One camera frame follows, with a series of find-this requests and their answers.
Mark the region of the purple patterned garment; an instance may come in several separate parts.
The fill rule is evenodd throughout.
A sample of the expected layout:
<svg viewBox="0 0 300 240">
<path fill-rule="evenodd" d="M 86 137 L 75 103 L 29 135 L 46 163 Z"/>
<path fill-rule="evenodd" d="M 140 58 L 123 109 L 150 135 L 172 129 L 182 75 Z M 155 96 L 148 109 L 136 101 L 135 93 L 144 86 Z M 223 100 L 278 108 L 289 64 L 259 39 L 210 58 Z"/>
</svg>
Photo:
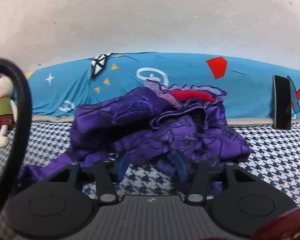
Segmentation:
<svg viewBox="0 0 300 240">
<path fill-rule="evenodd" d="M 166 87 L 148 80 L 123 96 L 81 105 L 69 149 L 44 167 L 23 166 L 18 178 L 35 183 L 72 162 L 89 167 L 112 153 L 125 153 L 131 164 L 151 164 L 172 178 L 179 176 L 176 153 L 212 167 L 245 162 L 251 148 L 228 126 L 225 96 L 217 87 Z"/>
</svg>

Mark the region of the blue cartoon print bedsheet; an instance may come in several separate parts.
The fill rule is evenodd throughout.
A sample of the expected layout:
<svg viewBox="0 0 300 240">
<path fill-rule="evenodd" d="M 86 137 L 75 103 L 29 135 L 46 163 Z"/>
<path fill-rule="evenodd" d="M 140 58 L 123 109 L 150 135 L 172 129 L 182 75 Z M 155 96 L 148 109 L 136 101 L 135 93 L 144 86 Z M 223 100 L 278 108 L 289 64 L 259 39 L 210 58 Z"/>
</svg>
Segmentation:
<svg viewBox="0 0 300 240">
<path fill-rule="evenodd" d="M 72 116 L 85 103 L 98 103 L 143 86 L 212 87 L 228 118 L 270 118 L 273 76 L 290 81 L 292 117 L 300 119 L 300 71 L 260 61 L 209 54 L 111 53 L 38 69 L 26 74 L 35 115 Z"/>
</svg>

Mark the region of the blue white houndstooth mat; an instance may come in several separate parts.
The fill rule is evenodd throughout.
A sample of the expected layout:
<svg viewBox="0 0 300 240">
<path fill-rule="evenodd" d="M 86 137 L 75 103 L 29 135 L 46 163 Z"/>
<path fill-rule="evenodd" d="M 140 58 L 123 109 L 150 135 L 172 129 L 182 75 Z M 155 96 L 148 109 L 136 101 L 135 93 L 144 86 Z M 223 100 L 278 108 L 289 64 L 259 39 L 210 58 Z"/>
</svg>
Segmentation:
<svg viewBox="0 0 300 240">
<path fill-rule="evenodd" d="M 97 201 L 94 164 L 72 162 L 47 178 L 17 183 L 25 149 L 11 153 L 0 175 L 0 208 L 25 239 L 251 239 L 262 226 L 298 208 L 273 186 L 281 176 L 299 179 L 294 146 L 279 148 L 273 138 L 253 141 L 249 160 L 209 165 L 205 204 L 183 196 L 119 197 L 117 204 Z"/>
</svg>

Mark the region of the black smartphone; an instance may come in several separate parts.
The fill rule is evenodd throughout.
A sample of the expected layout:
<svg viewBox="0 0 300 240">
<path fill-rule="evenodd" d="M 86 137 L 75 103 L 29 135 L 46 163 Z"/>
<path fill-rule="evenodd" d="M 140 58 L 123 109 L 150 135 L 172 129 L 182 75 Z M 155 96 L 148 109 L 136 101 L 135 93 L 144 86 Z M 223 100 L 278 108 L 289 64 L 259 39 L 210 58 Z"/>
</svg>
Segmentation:
<svg viewBox="0 0 300 240">
<path fill-rule="evenodd" d="M 291 96 L 290 83 L 285 77 L 273 76 L 274 88 L 274 128 L 291 129 Z"/>
</svg>

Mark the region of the beige bunny plush toy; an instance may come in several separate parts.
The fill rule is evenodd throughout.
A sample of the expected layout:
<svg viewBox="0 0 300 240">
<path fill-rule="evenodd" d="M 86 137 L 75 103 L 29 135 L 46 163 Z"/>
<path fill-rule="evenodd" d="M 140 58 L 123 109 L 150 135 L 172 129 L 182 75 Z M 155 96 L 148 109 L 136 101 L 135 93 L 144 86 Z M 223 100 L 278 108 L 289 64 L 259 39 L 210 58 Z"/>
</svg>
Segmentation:
<svg viewBox="0 0 300 240">
<path fill-rule="evenodd" d="M 7 131 L 17 123 L 18 109 L 12 100 L 13 82 L 7 76 L 0 78 L 0 148 L 8 144 Z"/>
</svg>

